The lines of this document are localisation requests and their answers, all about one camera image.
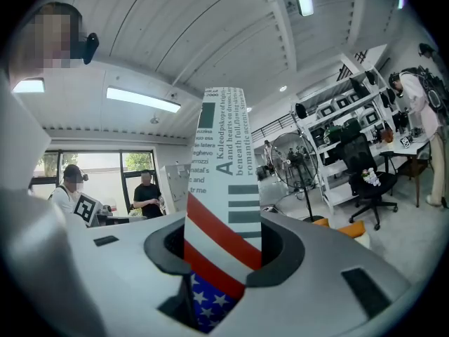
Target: black shirt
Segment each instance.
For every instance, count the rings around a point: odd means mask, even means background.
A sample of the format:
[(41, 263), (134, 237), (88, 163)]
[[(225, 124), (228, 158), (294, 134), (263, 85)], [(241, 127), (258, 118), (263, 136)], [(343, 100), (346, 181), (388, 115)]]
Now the black shirt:
[[(143, 202), (148, 199), (158, 199), (161, 196), (161, 191), (156, 185), (152, 183), (149, 186), (143, 184), (138, 185), (134, 190), (134, 201)], [(155, 204), (148, 204), (142, 207), (142, 215), (147, 218), (155, 218), (162, 216), (162, 212)]]

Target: blue fabric with white stars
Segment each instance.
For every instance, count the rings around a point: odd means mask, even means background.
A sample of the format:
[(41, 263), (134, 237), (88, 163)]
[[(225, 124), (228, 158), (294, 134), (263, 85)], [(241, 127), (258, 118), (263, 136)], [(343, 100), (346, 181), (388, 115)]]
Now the blue fabric with white stars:
[(216, 289), (196, 273), (191, 272), (190, 282), (198, 328), (208, 333), (217, 326), (237, 301)]

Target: tree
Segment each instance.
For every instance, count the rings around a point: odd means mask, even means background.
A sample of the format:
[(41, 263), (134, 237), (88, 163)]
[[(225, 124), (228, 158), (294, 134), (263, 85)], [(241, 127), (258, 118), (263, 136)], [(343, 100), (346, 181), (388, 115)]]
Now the tree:
[(153, 160), (150, 153), (146, 152), (128, 154), (125, 163), (126, 167), (128, 167), (128, 171), (154, 170)]
[[(62, 167), (73, 164), (76, 165), (78, 162), (78, 154), (63, 154), (62, 156)], [(43, 173), (45, 177), (56, 176), (56, 168), (58, 164), (58, 154), (45, 154), (39, 160), (39, 165), (43, 164)]]

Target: table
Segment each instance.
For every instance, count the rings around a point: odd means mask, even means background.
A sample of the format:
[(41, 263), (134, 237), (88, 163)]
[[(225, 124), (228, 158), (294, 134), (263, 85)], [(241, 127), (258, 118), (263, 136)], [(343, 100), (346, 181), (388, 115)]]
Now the table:
[(413, 177), (415, 179), (416, 207), (420, 207), (420, 173), (422, 171), (420, 171), (417, 157), (418, 154), (426, 147), (426, 145), (429, 143), (430, 140), (423, 134), (418, 136), (417, 138), (414, 138), (409, 148), (405, 148), (401, 143), (401, 139), (404, 137), (406, 137), (406, 134), (394, 136), (394, 140), (391, 143), (391, 145), (386, 144), (384, 147), (382, 147), (382, 150), (391, 151), (393, 152), (394, 156), (404, 156), (407, 157), (407, 159), (411, 159), (410, 177)]

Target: office chair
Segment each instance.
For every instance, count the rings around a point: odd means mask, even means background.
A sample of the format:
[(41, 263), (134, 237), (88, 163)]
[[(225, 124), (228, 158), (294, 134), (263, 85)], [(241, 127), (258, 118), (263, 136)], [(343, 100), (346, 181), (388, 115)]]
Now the office chair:
[[(351, 185), (352, 194), (353, 196), (358, 196), (356, 207), (358, 207), (358, 202), (360, 199), (370, 200), (367, 205), (351, 216), (349, 222), (353, 223), (354, 217), (357, 217), (368, 209), (372, 209), (376, 217), (376, 225), (374, 226), (374, 229), (377, 231), (380, 229), (379, 214), (377, 213), (378, 206), (393, 206), (393, 211), (398, 211), (398, 204), (394, 202), (382, 201), (382, 195), (391, 190), (398, 181), (396, 174), (392, 175), (388, 173), (388, 158), (391, 160), (392, 153), (383, 152), (380, 154), (385, 158), (386, 172), (377, 172), (377, 166), (364, 133), (358, 133), (347, 140), (342, 140), (342, 142), (337, 146), (337, 151), (340, 158), (346, 164), (348, 172), (350, 173), (349, 184)], [(373, 186), (363, 180), (361, 176), (362, 171), (364, 169), (368, 170), (370, 167), (372, 167), (376, 172), (376, 175), (380, 180), (380, 186)]]

